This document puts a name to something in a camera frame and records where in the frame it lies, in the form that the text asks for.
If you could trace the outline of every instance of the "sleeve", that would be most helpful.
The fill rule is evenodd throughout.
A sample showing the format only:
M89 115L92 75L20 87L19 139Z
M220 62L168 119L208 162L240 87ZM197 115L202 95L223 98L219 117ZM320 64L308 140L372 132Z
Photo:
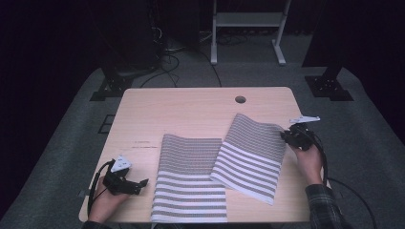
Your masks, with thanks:
M306 188L310 210L311 228L348 228L352 227L343 218L333 191L323 184L312 184Z
M111 229L111 228L98 222L85 221L81 229Z

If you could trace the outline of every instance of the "black and white striped sheet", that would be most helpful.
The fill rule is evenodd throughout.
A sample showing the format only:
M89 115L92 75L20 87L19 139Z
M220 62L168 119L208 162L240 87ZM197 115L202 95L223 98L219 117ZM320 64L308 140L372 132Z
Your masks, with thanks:
M221 144L163 137L152 222L226 222L224 186L209 178Z
M218 153L211 179L273 204L286 150L283 128L237 114Z

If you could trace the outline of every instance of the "person's right hand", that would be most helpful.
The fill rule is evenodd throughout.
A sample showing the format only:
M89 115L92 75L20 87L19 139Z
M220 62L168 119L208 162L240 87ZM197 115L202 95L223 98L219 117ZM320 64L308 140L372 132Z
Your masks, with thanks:
M307 184L322 184L322 157L318 148L313 144L306 151L295 148L291 145L289 145L289 147L297 155L298 168L306 179Z

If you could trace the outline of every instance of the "black equipment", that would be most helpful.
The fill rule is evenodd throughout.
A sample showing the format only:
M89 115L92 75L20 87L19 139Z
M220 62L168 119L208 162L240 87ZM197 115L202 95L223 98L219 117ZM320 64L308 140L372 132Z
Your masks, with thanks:
M113 168L115 162L116 161L114 159L112 159L109 162L106 162L101 166L101 168L96 173L95 178L93 179L92 188L90 189L89 201L87 203L87 215L90 215L93 203L98 197L98 196L95 197L96 184L100 177L101 171L104 169L105 166L108 165L108 171L104 177L103 184L107 187L108 191L111 192L113 195L118 194L138 195L140 190L143 187L145 187L146 184L148 183L149 179L145 179L140 183L126 180L125 176L127 175L129 169L111 172L111 168Z
M148 183L148 179L145 179L140 183L126 180L125 176L127 175L129 169L111 172L113 165L114 163L111 163L108 166L107 173L103 180L103 184L107 187L107 189L114 195L120 193L139 195L140 190Z
M301 148L303 151L307 151L313 144L318 148L322 157L322 164L324 167L323 183L327 185L328 182L328 162L324 149L320 142L317 140L316 134L310 131L307 127L307 123L295 123L289 127L289 131L280 133L281 138L289 145L295 148Z

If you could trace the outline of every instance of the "dark background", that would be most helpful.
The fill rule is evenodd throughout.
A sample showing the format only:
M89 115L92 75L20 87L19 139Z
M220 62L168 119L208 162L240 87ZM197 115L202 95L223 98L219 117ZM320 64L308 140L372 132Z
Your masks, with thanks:
M210 1L195 0L184 10L184 0L170 2L179 17L182 11L198 7L200 30L211 29ZM222 9L229 10L279 10L282 6L276 0L244 1L241 6L237 1L230 5L227 0L219 2ZM399 0L389 4L382 0L326 3L292 1L286 25L289 33L313 32L321 9L328 11L314 33L305 66L326 66L336 52L343 52L345 67L359 77L376 107L404 140L403 4ZM86 2L80 0L1 1L0 32L3 216L76 92L100 67L97 58L109 48L99 36Z

